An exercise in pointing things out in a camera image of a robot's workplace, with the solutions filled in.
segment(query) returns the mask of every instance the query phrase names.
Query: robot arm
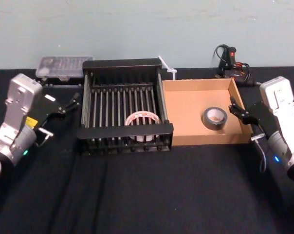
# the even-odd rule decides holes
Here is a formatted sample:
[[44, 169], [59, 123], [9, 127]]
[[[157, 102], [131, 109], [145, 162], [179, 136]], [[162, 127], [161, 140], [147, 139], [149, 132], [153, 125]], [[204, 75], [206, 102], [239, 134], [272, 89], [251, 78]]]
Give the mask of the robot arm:
[[261, 84], [259, 89], [261, 102], [245, 111], [237, 108], [231, 98], [229, 110], [243, 124], [255, 124], [262, 129], [269, 147], [281, 159], [289, 178], [294, 180], [294, 97], [290, 82], [277, 77]]
[[[0, 190], [7, 183], [14, 167], [26, 155], [25, 152], [35, 143], [41, 146], [53, 136], [43, 128], [53, 117], [64, 118], [75, 110], [79, 94], [65, 107], [55, 98], [42, 95], [42, 86], [29, 77], [19, 74], [10, 81], [5, 104], [7, 106], [4, 122], [0, 126]], [[46, 135], [41, 144], [36, 143], [37, 135]]]
[[5, 101], [7, 110], [0, 126], [0, 188], [10, 177], [23, 152], [36, 140], [36, 134], [25, 126], [25, 122], [41, 92], [42, 86], [23, 74], [10, 81]]

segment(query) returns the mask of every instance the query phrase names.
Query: black table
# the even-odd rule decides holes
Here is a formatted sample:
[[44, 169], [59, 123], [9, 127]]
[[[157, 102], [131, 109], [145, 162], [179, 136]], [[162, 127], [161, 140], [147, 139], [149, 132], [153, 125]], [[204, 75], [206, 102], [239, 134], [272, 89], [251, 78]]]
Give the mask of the black table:
[[[214, 72], [179, 69], [177, 78]], [[251, 72], [260, 82], [284, 76], [294, 92], [294, 67]], [[18, 73], [35, 77], [34, 70], [0, 70], [0, 123], [9, 80]], [[260, 100], [257, 88], [239, 90], [246, 107]], [[81, 87], [44, 88], [64, 104], [77, 91]], [[19, 163], [0, 197], [0, 233], [294, 233], [294, 182], [271, 152], [264, 174], [253, 145], [81, 157], [79, 115], [52, 122], [54, 140]]]

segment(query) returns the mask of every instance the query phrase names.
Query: black metal rack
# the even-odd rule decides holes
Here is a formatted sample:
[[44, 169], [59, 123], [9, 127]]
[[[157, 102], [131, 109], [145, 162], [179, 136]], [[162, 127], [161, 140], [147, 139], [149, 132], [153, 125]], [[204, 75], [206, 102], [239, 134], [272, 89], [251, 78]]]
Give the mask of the black metal rack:
[[[77, 138], [82, 153], [169, 150], [173, 124], [167, 119], [161, 61], [151, 59], [86, 61], [81, 127]], [[160, 124], [140, 119], [125, 126], [137, 111], [157, 114]]]

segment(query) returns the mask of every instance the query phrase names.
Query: clear plastic case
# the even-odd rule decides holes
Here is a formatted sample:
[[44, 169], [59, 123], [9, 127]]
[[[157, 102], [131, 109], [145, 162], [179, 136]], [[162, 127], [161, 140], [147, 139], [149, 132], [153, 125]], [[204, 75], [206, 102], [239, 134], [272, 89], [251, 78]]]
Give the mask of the clear plastic case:
[[82, 64], [87, 60], [93, 60], [93, 57], [43, 57], [37, 68], [36, 77], [59, 78], [61, 81], [82, 78]]

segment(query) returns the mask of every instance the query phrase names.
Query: open cardboard box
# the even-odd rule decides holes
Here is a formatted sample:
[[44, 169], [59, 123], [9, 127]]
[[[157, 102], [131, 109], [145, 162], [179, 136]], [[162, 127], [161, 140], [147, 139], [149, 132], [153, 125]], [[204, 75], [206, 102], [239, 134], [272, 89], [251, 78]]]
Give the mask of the open cardboard box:
[[[173, 145], [248, 143], [250, 125], [229, 112], [230, 96], [244, 108], [233, 79], [164, 80], [163, 90], [167, 117], [174, 125]], [[228, 116], [221, 130], [210, 130], [202, 122], [209, 107], [222, 108]]]

